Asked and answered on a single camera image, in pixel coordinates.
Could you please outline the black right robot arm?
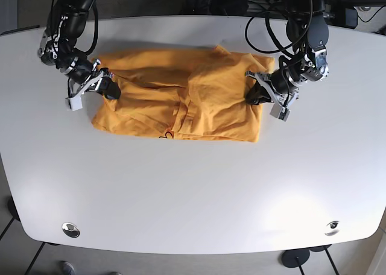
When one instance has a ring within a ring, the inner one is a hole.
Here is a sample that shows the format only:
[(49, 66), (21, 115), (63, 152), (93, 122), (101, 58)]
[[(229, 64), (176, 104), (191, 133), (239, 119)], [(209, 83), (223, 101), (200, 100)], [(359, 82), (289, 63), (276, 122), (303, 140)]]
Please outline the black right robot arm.
[[(100, 61), (89, 60), (98, 41), (97, 0), (52, 0), (46, 29), (38, 49), (41, 62), (55, 66), (68, 78), (68, 100), (84, 92), (96, 92), (109, 100), (117, 100), (121, 90), (112, 81), (108, 68), (100, 68)], [(76, 48), (78, 38), (86, 27), (89, 12), (94, 15), (93, 41), (87, 51)]]

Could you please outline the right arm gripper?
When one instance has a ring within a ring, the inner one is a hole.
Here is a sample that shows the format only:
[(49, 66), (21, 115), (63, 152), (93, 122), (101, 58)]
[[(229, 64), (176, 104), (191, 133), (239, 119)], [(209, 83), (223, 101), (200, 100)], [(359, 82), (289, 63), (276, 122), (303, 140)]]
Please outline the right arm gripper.
[(108, 100), (118, 100), (121, 96), (121, 90), (113, 81), (113, 73), (108, 68), (94, 67), (90, 71), (88, 68), (69, 66), (65, 75), (68, 77), (67, 98), (82, 96), (85, 92), (101, 94)]

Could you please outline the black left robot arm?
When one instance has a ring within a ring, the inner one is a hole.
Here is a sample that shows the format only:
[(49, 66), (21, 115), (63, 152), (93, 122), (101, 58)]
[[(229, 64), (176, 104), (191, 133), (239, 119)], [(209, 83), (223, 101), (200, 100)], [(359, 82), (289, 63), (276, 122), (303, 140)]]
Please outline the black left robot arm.
[[(324, 10), (324, 0), (280, 0), (279, 5), (265, 10), (265, 26), (276, 46), (271, 53), (281, 54), (279, 67), (272, 74), (248, 73), (256, 81), (246, 96), (248, 104), (272, 103), (280, 113), (287, 113), (302, 85), (328, 76), (329, 28), (323, 17)], [(274, 35), (270, 13), (280, 13), (286, 19), (289, 45), (281, 45)]]

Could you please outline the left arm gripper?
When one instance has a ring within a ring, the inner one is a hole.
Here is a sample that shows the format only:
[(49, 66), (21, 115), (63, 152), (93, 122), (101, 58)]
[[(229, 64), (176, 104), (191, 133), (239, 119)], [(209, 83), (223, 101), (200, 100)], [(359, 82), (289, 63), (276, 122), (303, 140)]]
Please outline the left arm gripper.
[(249, 105), (274, 103), (289, 108), (302, 85), (300, 71), (294, 68), (278, 69), (272, 74), (247, 71), (245, 75), (255, 80), (245, 97)]

